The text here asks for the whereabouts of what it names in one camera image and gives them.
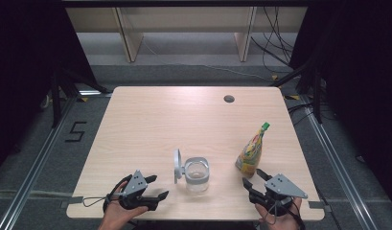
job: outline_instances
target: snack bag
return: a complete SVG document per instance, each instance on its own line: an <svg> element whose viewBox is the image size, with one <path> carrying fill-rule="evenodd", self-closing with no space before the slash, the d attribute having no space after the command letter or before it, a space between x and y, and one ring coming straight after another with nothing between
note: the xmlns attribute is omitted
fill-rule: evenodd
<svg viewBox="0 0 392 230"><path fill-rule="evenodd" d="M247 176L252 176L259 165L262 155L262 138L269 126L269 123L264 123L255 137L243 148L243 151L235 162L238 169Z"/></svg>

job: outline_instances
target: wooden table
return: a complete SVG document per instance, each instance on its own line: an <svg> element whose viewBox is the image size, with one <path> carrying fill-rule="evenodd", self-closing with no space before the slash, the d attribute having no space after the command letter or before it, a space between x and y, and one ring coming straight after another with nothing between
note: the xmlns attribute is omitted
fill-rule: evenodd
<svg viewBox="0 0 392 230"><path fill-rule="evenodd" d="M227 103L224 97L235 98ZM242 175L234 163L264 122L270 123L263 141L259 168L283 173L309 195L303 200L305 220L324 218L311 174L300 148L281 92L276 87L118 87L104 114L73 196L105 196L124 176L140 170L156 174L144 196L170 191L155 212L137 219L257 220ZM185 178L174 184L173 150L183 164L205 157L210 164L209 188L190 194ZM250 181L262 192L264 181ZM101 218L103 203L91 207L70 204L70 218Z"/></svg>

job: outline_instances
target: human hand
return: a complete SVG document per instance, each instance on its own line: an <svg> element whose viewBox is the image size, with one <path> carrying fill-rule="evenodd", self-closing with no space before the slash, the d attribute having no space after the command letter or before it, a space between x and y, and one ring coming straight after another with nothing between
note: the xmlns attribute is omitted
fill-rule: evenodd
<svg viewBox="0 0 392 230"><path fill-rule="evenodd" d="M299 215L301 201L302 199L300 197L293 199L293 203L295 205L291 204L291 207L289 208L293 214ZM264 206L258 203L255 204L255 208L262 216L262 218L259 219L259 222L265 222L270 230L297 230L299 228L297 221L290 214L285 214L281 217L275 217L271 215Z"/></svg>
<svg viewBox="0 0 392 230"><path fill-rule="evenodd" d="M116 191L121 191L127 182L122 183ZM103 221L99 227L100 230L119 230L127 224L128 221L143 213L146 213L148 207L141 206L135 209L127 210L123 208L118 200L112 200L106 207Z"/></svg>

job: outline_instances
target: gray floor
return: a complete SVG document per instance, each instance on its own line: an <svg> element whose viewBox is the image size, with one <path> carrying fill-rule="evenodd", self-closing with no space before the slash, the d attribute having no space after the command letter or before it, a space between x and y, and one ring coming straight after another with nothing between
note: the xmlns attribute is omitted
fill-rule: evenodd
<svg viewBox="0 0 392 230"><path fill-rule="evenodd" d="M253 35L264 43L261 34ZM126 63L118 34L79 34L84 51L98 82L112 89L118 85L242 85L266 86L274 71L289 71L279 61L265 56L251 44L248 61L239 62L234 37L231 34L146 34L140 55L134 63ZM285 34L293 43L295 34ZM271 47L277 55L282 52ZM298 79L285 84L284 95L296 95ZM109 102L108 97L90 97L87 102L73 102L50 150L43 168L36 178L27 201L17 217L14 229L96 229L99 219L70 219L66 204L79 179L85 158ZM288 107L301 104L300 100L285 100ZM349 174L370 216L378 229L392 229L392 204L376 177L358 162L355 145L340 125L333 112L322 105L323 127L333 143L338 157ZM19 143L21 151L8 157L0 169L0 218L5 214L16 191L21 187L51 130L51 106L37 114L29 132ZM333 212L326 212L321 221L306 222L307 229L362 229L350 199L330 164L318 140L307 111L302 108L292 114L291 120L308 162L312 178L328 201ZM84 121L80 142L71 134L73 123Z"/></svg>

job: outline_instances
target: floor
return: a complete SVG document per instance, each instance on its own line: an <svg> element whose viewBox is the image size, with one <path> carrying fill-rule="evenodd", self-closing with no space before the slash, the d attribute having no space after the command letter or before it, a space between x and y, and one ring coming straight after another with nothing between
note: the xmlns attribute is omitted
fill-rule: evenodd
<svg viewBox="0 0 392 230"><path fill-rule="evenodd" d="M292 46L296 34L282 36ZM262 34L253 37L265 45ZM184 80L182 84L264 86L272 78L285 74L279 72L290 71L279 60L263 55L254 43L250 44L247 62L240 62L232 34L145 34L133 63L126 62L118 34L79 34L79 38L99 84L108 88L144 85L143 80L147 79L156 85ZM268 49L287 61L282 50L271 45ZM126 79L127 69L136 75ZM196 80L196 75L202 76L202 80ZM298 78L282 87L284 96L298 96L294 90L297 82ZM89 89L84 85L79 88ZM50 105L42 109L19 143L21 151L11 155L1 167L0 224L4 219L8 229L97 228L99 219L70 219L65 215L109 102L109 97L86 97L88 102L63 102L65 119L59 130L51 128ZM285 102L293 107L310 99L308 94ZM290 117L326 209L326 217L319 222L307 222L307 229L392 229L390 200L366 164L355 158L355 144L327 107L326 100L322 105L322 125L312 117L310 108L302 107L290 113ZM66 142L75 138L70 130L78 121L89 124L82 125L84 141Z"/></svg>

